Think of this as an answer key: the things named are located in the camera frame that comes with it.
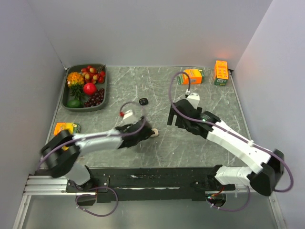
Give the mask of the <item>beige earbud charging case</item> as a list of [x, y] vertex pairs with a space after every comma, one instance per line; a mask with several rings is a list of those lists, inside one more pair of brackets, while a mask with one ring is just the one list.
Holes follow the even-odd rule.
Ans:
[[152, 129], [152, 135], [150, 137], [157, 137], [159, 135], [159, 131], [156, 128]]

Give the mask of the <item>black earbud charging case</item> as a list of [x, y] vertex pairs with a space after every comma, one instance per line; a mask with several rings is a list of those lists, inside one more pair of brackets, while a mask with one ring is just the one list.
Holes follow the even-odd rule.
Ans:
[[139, 99], [139, 104], [141, 105], [141, 106], [145, 106], [145, 105], [147, 105], [149, 103], [149, 101], [148, 101], [148, 99], [147, 98], [141, 98], [141, 99]]

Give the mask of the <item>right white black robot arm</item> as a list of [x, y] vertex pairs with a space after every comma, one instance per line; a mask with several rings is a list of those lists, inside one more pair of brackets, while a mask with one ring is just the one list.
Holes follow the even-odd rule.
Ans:
[[219, 190], [226, 185], [250, 186], [263, 196], [270, 196], [284, 173], [284, 154], [275, 149], [270, 152], [252, 143], [231, 129], [223, 120], [211, 112], [194, 108], [182, 99], [171, 104], [168, 125], [175, 126], [223, 147], [245, 163], [244, 167], [220, 166], [208, 178], [209, 187]]

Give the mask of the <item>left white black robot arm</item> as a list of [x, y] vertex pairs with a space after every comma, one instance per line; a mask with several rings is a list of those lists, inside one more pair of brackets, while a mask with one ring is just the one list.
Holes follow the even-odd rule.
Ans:
[[41, 150], [39, 165], [45, 163], [53, 178], [65, 176], [79, 191], [88, 192], [95, 186], [87, 166], [77, 163], [79, 157], [99, 150], [129, 148], [156, 134], [142, 116], [134, 124], [117, 126], [95, 134], [74, 134], [62, 130]]

